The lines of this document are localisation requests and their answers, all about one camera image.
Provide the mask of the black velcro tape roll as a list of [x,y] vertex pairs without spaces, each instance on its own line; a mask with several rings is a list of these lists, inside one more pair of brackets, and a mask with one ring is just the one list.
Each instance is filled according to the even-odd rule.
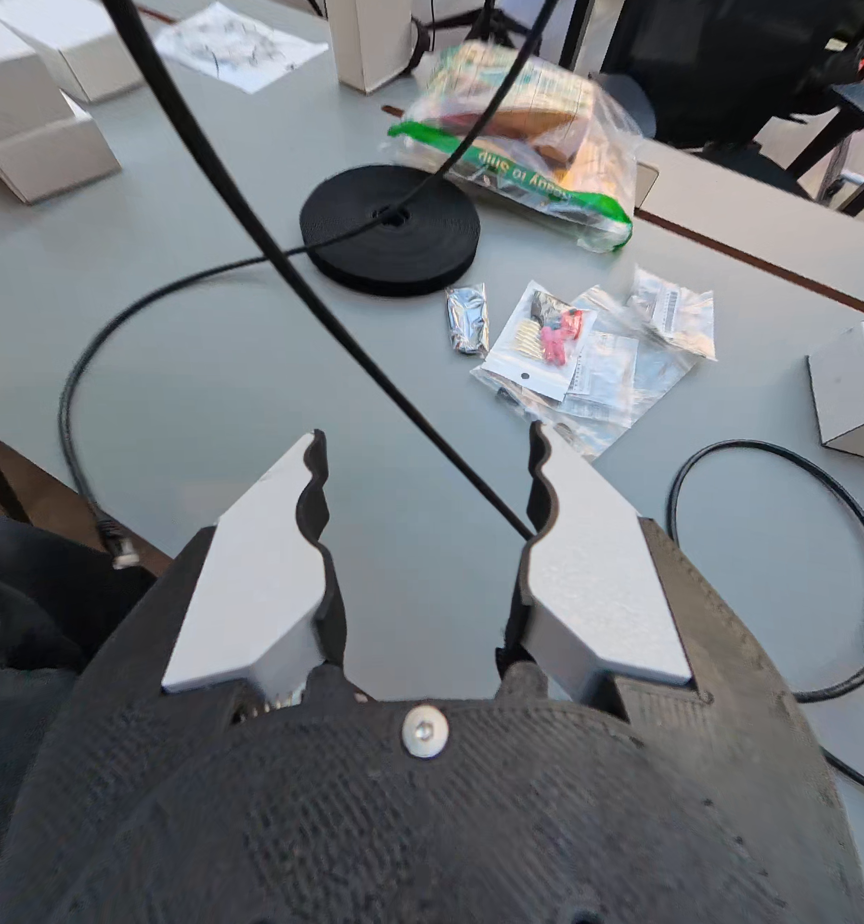
[[357,167],[325,179],[303,203],[306,255],[335,283],[366,295],[430,295],[471,266],[481,235],[471,198],[449,180],[404,166]]

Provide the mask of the clear bag with red label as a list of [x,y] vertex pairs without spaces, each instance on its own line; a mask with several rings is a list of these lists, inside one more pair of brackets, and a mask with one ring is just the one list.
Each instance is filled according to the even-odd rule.
[[551,402],[569,392],[580,355],[598,319],[530,281],[475,377],[496,377]]

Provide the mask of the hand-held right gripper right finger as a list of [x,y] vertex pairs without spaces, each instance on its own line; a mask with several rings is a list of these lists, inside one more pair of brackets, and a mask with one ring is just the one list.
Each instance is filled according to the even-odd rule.
[[554,429],[534,422],[529,436],[533,535],[495,653],[499,676],[535,662],[583,704],[612,677],[690,687],[640,514]]

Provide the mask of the small silver foil packet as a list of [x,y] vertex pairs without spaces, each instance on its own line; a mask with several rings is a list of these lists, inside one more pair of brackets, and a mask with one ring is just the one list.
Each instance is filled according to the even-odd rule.
[[451,347],[462,355],[485,358],[490,347],[485,284],[451,286],[446,299]]

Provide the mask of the clear bag of white parts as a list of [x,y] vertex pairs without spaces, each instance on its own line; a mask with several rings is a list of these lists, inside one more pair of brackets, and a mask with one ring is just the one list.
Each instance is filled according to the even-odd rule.
[[635,266],[628,304],[672,347],[716,361],[712,290],[698,293]]

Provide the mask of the black mesh office chair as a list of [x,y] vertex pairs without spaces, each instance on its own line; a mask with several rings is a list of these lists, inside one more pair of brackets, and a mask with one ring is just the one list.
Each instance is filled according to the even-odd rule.
[[[864,130],[864,2],[624,2],[599,72],[643,92],[655,139],[812,202],[800,179]],[[771,119],[835,111],[787,167]]]

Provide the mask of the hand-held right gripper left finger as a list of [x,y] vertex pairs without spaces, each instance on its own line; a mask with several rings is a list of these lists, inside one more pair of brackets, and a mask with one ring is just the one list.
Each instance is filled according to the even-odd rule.
[[323,488],[325,435],[305,433],[220,516],[162,688],[241,681],[289,694],[322,664],[343,668],[345,606]]

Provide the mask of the clear snack bag green edge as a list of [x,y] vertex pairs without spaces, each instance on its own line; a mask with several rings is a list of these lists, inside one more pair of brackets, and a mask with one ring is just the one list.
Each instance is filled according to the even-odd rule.
[[[388,130],[391,157],[436,172],[471,131],[516,56],[480,40],[441,52],[423,92]],[[595,82],[533,57],[449,174],[564,223],[581,247],[607,253],[632,237],[643,137],[633,117]]]

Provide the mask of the upright white cardboard box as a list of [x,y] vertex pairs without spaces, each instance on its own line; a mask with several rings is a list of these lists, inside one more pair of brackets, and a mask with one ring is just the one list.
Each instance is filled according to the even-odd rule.
[[412,1],[325,1],[339,83],[370,95],[401,75],[417,43]]

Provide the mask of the person's dark trousers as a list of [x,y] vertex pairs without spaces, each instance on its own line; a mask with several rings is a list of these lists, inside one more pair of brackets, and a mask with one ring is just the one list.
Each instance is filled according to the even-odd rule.
[[18,793],[82,671],[156,577],[0,515],[0,853]]

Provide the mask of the clear bag of metal parts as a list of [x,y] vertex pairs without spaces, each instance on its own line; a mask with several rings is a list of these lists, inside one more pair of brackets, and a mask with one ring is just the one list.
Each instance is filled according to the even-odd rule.
[[594,461],[681,382],[704,356],[668,343],[640,311],[599,286],[573,303],[597,316],[564,399],[537,393],[505,373],[480,366],[473,375],[529,422],[559,432]]

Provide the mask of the stack of flat white boxes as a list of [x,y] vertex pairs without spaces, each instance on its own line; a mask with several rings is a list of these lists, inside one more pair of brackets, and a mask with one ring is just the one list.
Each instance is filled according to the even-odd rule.
[[38,52],[0,22],[0,179],[32,204],[120,171],[93,118],[60,89]]

